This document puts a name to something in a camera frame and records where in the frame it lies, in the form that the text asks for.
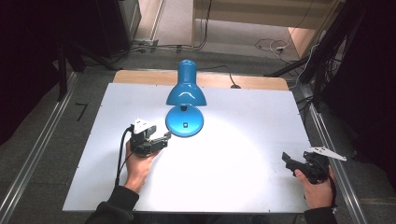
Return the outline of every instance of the white table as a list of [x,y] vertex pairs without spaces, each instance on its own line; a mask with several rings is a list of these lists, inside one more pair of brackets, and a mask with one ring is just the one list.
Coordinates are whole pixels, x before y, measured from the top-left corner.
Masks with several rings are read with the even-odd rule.
[[[108,85],[64,203],[92,211],[114,188],[120,139],[136,117],[166,132],[172,86]],[[203,88],[204,128],[172,136],[154,160],[136,211],[187,213],[301,213],[303,188],[285,168],[282,152],[304,161],[310,147],[290,91]],[[126,177],[121,173],[120,182]]]

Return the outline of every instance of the lamp light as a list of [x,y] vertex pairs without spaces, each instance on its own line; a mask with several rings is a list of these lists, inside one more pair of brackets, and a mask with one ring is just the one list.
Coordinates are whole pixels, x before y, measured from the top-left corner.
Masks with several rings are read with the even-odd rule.
[[166,115],[166,127],[174,134],[189,137],[201,131],[204,116],[196,107],[206,105],[206,98],[196,84],[197,66],[183,60],[177,68],[177,84],[169,93],[167,105],[174,107]]

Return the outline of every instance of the power cord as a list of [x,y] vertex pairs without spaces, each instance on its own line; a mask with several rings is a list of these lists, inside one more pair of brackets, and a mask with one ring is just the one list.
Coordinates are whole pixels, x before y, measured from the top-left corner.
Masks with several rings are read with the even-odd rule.
[[126,51],[118,53],[118,54],[114,54],[114,56],[120,55],[120,57],[110,63],[113,64],[113,63],[118,62],[121,58],[123,58],[126,54],[128,54],[130,52],[141,51],[144,49],[175,49],[175,50],[181,50],[181,49],[183,49],[183,50],[200,50],[200,49],[202,49],[206,43],[206,40],[207,40],[207,28],[208,28],[208,24],[209,24],[210,10],[212,8],[212,1],[213,0],[210,0],[209,7],[206,12],[204,40],[198,46],[192,46],[192,45],[156,45],[156,46],[151,46],[148,44],[139,43],[138,47],[126,50]]
[[306,61],[306,64],[305,64],[305,66],[304,66],[304,69],[303,69],[303,71],[300,73],[300,75],[299,76],[297,76],[297,78],[296,78],[296,82],[295,82],[295,84],[294,84],[294,86],[292,86],[292,87],[289,87],[289,90],[290,89],[293,89],[293,88],[295,88],[296,86],[297,86],[297,83],[298,83],[298,80],[300,79],[300,76],[303,74],[303,72],[305,71],[305,69],[306,69],[306,66],[309,64],[309,61],[311,61],[311,57],[312,57],[312,53],[313,53],[313,50],[314,50],[314,48],[315,47],[317,47],[319,44],[316,44],[316,45],[314,45],[312,48],[311,48],[311,50],[309,50],[310,51],[310,53],[309,53],[309,58],[308,58],[308,61]]
[[124,145],[125,135],[126,135],[128,132],[132,132],[132,131],[133,131],[133,128],[132,128],[132,127],[129,127],[129,128],[127,128],[127,129],[125,129],[124,133],[122,134],[121,143],[120,143],[119,163],[118,163],[118,166],[117,166],[116,186],[118,186],[118,185],[120,184],[120,173],[121,173],[122,167],[124,166],[125,162],[129,159],[129,157],[132,155],[132,154],[129,155],[129,156],[125,159],[124,163],[123,163],[122,166],[121,166],[122,149],[123,149],[123,145]]
[[219,65],[219,66],[215,66],[215,67],[207,67],[207,68],[198,68],[197,70],[211,70],[211,69],[216,69],[216,68],[220,68],[220,67],[225,67],[228,70],[228,73],[230,74],[230,80],[233,83],[233,85],[231,86],[232,89],[241,89],[240,86],[236,85],[235,82],[233,81],[233,77],[231,76],[231,72],[230,72],[230,68],[227,65]]
[[308,115],[309,107],[312,105],[313,98],[314,98],[314,96],[308,96],[308,97],[305,97],[304,99],[301,99],[301,100],[296,102],[296,104],[298,105],[302,101],[306,101],[304,106],[299,109],[299,112],[303,111],[302,119],[303,119],[304,127],[305,127],[305,124],[306,124],[306,116]]
[[[256,47],[256,49],[263,50],[263,49],[261,48],[261,46],[258,46],[258,44],[259,44],[262,40],[272,40],[271,43],[270,43],[270,45],[269,45],[269,48],[270,48],[271,52],[273,52],[273,53],[275,54],[275,56],[276,56],[278,59],[280,59],[281,61],[285,62],[286,64],[291,64],[291,63],[293,63],[293,61],[287,61],[287,60],[283,59],[280,55],[282,54],[283,50],[289,45],[291,36],[293,35],[295,29],[298,28],[298,27],[305,21],[306,16],[308,15],[308,12],[309,12],[309,10],[311,9],[313,3],[314,3],[314,0],[311,0],[311,2],[310,2],[310,4],[309,4],[309,7],[308,7],[308,9],[306,10],[306,12],[305,12],[305,14],[304,14],[304,16],[303,16],[303,19],[302,19],[297,25],[294,26],[293,30],[292,30],[291,33],[289,34],[289,38],[288,38],[287,41],[286,41],[286,40],[282,40],[282,39],[260,39],[260,40],[258,40],[258,41],[256,42],[256,44],[254,45],[254,46]],[[276,52],[274,51],[274,49],[273,49],[273,44],[276,43],[276,42],[285,42],[285,43],[286,43],[284,46],[278,46],[278,47],[276,47],[276,50],[279,51],[279,53],[276,53]],[[293,69],[293,70],[294,70],[295,73],[297,73],[298,76],[302,73],[302,72],[299,73],[299,72],[296,71],[295,69]]]
[[[290,63],[293,63],[293,61],[287,61],[287,60],[284,60],[282,57],[280,57],[280,54],[283,52],[283,50],[280,51],[279,53],[276,53],[276,52],[273,50],[273,48],[272,48],[273,44],[276,43],[276,42],[282,41],[282,42],[287,43],[285,40],[280,40],[280,39],[279,39],[279,40],[274,40],[274,39],[269,39],[269,38],[259,39],[259,40],[254,44],[254,46],[256,47],[256,49],[265,51],[265,50],[262,48],[262,45],[260,44],[260,43],[261,43],[262,41],[264,41],[264,40],[269,40],[269,41],[271,41],[271,43],[269,44],[269,45],[270,45],[270,50],[275,54],[275,56],[276,56],[278,59],[280,59],[281,61],[283,61],[283,62],[286,63],[285,66],[287,66],[287,65],[290,64]],[[293,71],[294,71],[297,75],[293,75],[293,74],[291,74],[290,72],[288,72],[288,74],[289,74],[291,77],[297,77],[298,75],[300,75],[300,73],[299,73],[296,69],[293,69]]]

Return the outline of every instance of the lamp base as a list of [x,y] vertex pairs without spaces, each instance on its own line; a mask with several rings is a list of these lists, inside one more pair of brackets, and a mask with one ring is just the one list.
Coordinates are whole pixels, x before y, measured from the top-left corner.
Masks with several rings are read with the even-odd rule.
[[172,134],[189,137],[201,131],[204,126],[204,116],[193,105],[177,105],[168,112],[165,123]]

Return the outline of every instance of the wire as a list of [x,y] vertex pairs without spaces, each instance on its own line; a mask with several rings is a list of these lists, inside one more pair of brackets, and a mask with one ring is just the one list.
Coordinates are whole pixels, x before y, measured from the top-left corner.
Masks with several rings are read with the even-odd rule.
[[130,52],[134,52],[134,51],[140,51],[140,50],[144,50],[144,49],[176,49],[176,50],[200,50],[204,47],[206,40],[207,40],[207,28],[208,28],[208,23],[209,23],[209,17],[210,17],[210,10],[212,8],[212,1],[210,0],[209,2],[209,7],[207,9],[206,12],[206,18],[205,18],[205,35],[204,35],[204,40],[198,45],[198,46],[192,46],[192,45],[156,45],[156,46],[151,46],[151,45],[145,45],[140,43],[138,47],[126,50],[124,52],[118,53],[118,54],[114,54],[113,56],[116,55],[120,55],[120,57],[118,59],[116,59],[113,62],[110,62],[111,64],[118,62],[121,58],[123,58],[126,54],[130,53]]
[[312,97],[306,97],[306,98],[307,98],[307,102],[305,103],[305,105],[301,109],[299,109],[300,112],[303,111],[303,125],[304,125],[304,127],[305,127],[305,124],[306,124],[306,116],[308,115],[309,107],[312,104],[313,96]]
[[[204,0],[201,0],[201,8],[204,8]],[[201,10],[201,19],[200,19],[200,37],[202,35],[202,18],[204,17],[204,11]]]
[[310,4],[309,4],[309,7],[308,7],[308,9],[306,10],[306,12],[305,12],[305,14],[304,14],[304,16],[303,16],[303,19],[302,19],[297,25],[294,26],[293,30],[292,30],[291,33],[289,34],[289,38],[288,38],[287,41],[286,41],[286,40],[281,40],[281,39],[271,39],[271,40],[273,40],[273,42],[271,42],[271,44],[270,44],[270,50],[276,55],[276,57],[278,57],[278,58],[281,59],[282,61],[285,62],[285,60],[283,60],[282,58],[280,58],[280,56],[279,56],[280,53],[279,53],[279,54],[276,54],[276,53],[273,51],[271,45],[272,45],[274,42],[277,42],[277,41],[283,41],[283,42],[285,42],[286,45],[281,46],[281,52],[283,51],[283,49],[285,49],[285,48],[289,45],[291,36],[293,35],[295,29],[298,28],[298,27],[305,21],[306,16],[308,15],[308,12],[311,10],[311,7],[312,7],[312,4],[314,3],[314,1],[315,1],[315,0],[311,0],[311,2],[310,2]]
[[125,135],[126,135],[128,132],[130,132],[131,130],[132,130],[131,127],[129,127],[129,128],[127,128],[127,129],[125,129],[124,133],[122,134],[121,143],[120,143],[119,163],[118,163],[118,166],[117,166],[116,186],[118,186],[118,185],[120,184],[120,173],[121,173],[121,169],[122,169],[122,167],[121,167],[121,158],[122,158],[123,142],[124,142],[124,139],[125,139]]
[[335,43],[335,46],[330,50],[330,52],[327,55],[326,58],[326,63],[325,63],[325,78],[322,83],[321,88],[325,88],[328,83],[332,81],[332,79],[335,76],[334,71],[337,70],[338,64],[342,63],[343,59],[338,60],[336,59],[336,55],[341,48],[341,45],[346,41],[347,36],[345,36],[343,39],[338,40],[338,42]]
[[122,166],[120,168],[120,171],[122,170],[123,166],[125,165],[125,163],[128,161],[128,159],[132,156],[132,153],[128,155],[128,157],[124,160],[124,162],[122,163]]
[[233,77],[231,76],[231,72],[230,72],[230,68],[227,65],[219,65],[219,66],[215,66],[215,67],[207,67],[207,68],[198,68],[197,70],[211,70],[211,69],[216,69],[216,68],[220,68],[220,67],[225,67],[228,70],[228,73],[230,74],[230,80],[233,83],[234,86],[238,86],[235,84],[235,82],[233,81]]
[[314,45],[314,46],[311,48],[311,50],[309,50],[309,51],[310,51],[310,53],[309,53],[309,58],[308,58],[308,61],[306,61],[306,64],[305,64],[305,66],[304,66],[303,71],[300,73],[299,76],[297,76],[295,85],[292,86],[292,87],[290,87],[289,89],[293,89],[293,88],[295,88],[295,87],[297,86],[298,80],[300,79],[300,76],[301,76],[301,75],[303,74],[303,72],[305,71],[306,66],[309,64],[309,61],[311,61],[311,57],[312,57],[313,50],[314,50],[314,48],[315,48],[317,45],[319,45],[319,44]]
[[299,104],[299,103],[301,103],[302,101],[304,101],[304,100],[310,100],[310,99],[312,99],[312,97],[314,97],[314,96],[307,96],[307,97],[305,97],[305,98],[303,98],[303,99],[301,99],[301,100],[299,100],[299,101],[296,101],[296,104]]
[[[286,63],[285,66],[287,66],[288,64],[293,63],[293,61],[287,61],[287,60],[284,60],[282,57],[280,57],[280,54],[282,54],[283,50],[281,50],[279,53],[276,53],[276,52],[274,52],[274,50],[273,50],[273,48],[272,48],[272,45],[273,45],[275,42],[283,41],[283,42],[287,43],[285,40],[281,40],[281,39],[279,39],[279,40],[274,40],[274,39],[269,39],[269,38],[259,39],[259,40],[254,44],[254,46],[256,47],[256,49],[259,49],[259,50],[263,50],[263,51],[264,51],[264,49],[262,48],[262,46],[259,45],[259,43],[260,43],[261,41],[263,41],[263,40],[271,40],[271,43],[270,43],[270,50],[275,54],[275,56],[276,56],[278,59],[280,59],[281,61],[283,61],[283,62]],[[299,73],[296,69],[293,69],[293,71],[297,74],[297,76],[300,75],[300,73]],[[289,74],[291,77],[296,77],[295,75],[292,75],[290,72],[288,72],[288,74]]]

